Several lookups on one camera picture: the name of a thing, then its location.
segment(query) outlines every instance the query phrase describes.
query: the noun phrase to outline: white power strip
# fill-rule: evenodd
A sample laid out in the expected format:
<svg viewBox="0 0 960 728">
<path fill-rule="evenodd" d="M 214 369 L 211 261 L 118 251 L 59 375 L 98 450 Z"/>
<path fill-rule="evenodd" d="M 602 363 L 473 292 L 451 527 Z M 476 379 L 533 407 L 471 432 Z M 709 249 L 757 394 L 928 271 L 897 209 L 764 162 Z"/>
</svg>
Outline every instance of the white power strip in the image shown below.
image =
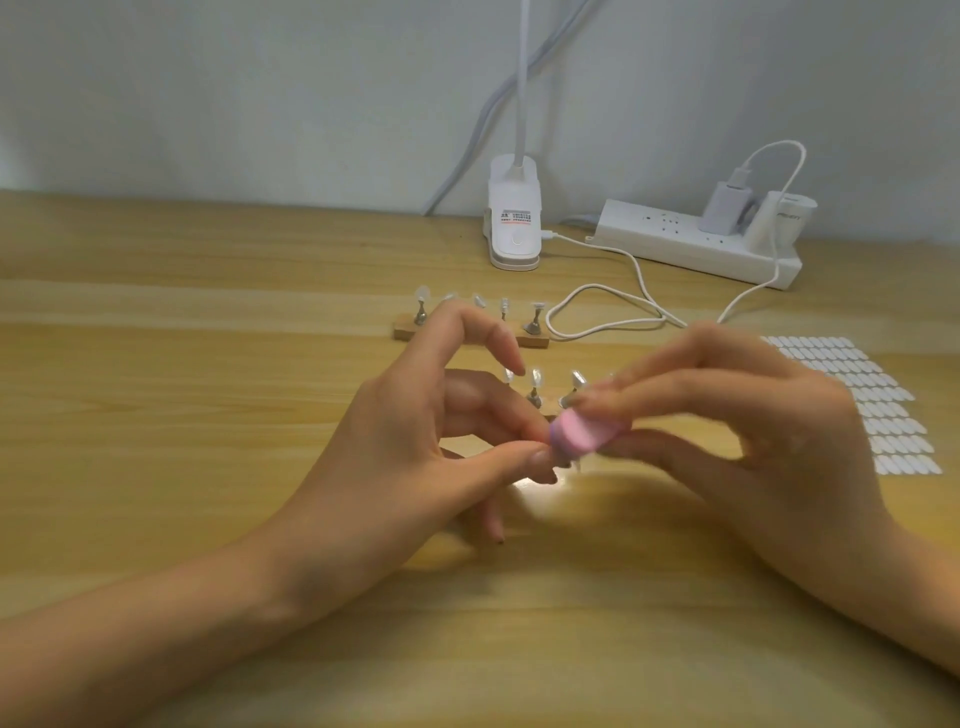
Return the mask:
<svg viewBox="0 0 960 728">
<path fill-rule="evenodd" d="M 740 234 L 702 232 L 697 227 L 699 220 L 680 212 L 607 200 L 591 242 L 620 248 L 636 257 L 749 283 L 764 283 L 774 275 L 774 259 L 754 252 L 752 240 Z M 765 235 L 756 239 L 769 245 Z M 785 290 L 803 264 L 792 240 L 779 248 L 780 271 L 770 286 Z"/>
</svg>

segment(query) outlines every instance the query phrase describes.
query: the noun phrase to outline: wooden stand base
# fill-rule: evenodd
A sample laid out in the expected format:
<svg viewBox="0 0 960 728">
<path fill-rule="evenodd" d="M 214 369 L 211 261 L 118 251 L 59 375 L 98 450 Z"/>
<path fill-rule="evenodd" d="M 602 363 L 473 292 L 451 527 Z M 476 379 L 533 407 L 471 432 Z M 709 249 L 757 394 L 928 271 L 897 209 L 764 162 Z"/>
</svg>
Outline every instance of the wooden stand base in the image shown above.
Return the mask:
<svg viewBox="0 0 960 728">
<path fill-rule="evenodd" d="M 397 341 L 410 341 L 419 329 L 420 327 L 414 324 L 412 313 L 401 313 L 394 319 L 394 338 Z M 514 325 L 513 329 L 516 342 L 524 349 L 546 349 L 550 346 L 550 337 L 546 333 L 532 336 L 524 331 L 520 324 Z"/>
</svg>

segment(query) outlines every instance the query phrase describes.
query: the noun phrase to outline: wooden desk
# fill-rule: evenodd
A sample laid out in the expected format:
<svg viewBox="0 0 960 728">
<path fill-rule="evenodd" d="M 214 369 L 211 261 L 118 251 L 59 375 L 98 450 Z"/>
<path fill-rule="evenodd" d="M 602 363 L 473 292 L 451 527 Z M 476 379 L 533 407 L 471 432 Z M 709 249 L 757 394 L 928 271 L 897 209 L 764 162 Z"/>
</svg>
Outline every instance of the wooden desk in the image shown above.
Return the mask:
<svg viewBox="0 0 960 728">
<path fill-rule="evenodd" d="M 400 351 L 389 323 L 418 285 L 509 296 L 514 311 L 590 280 L 635 285 L 623 260 L 559 242 L 537 272 L 498 271 L 469 219 L 6 193 L 0 230 L 2 614 L 266 517 Z M 732 324 L 850 336 L 914 392 L 946 474 L 884 490 L 960 551 L 960 250 L 810 242 L 802 255 L 794 290 L 748 299 Z M 687 320 L 743 289 L 644 270 Z M 626 308 L 584 298 L 563 327 Z M 527 360 L 561 391 L 573 367 L 602 376 L 675 335 L 605 333 Z M 456 363 L 495 371 L 480 351 Z M 668 426 L 735 451 L 718 426 Z M 148 724 L 960 724 L 953 681 L 798 593 L 655 473 L 588 460 L 559 487 L 521 490 L 504 547 L 442 534 Z"/>
</svg>

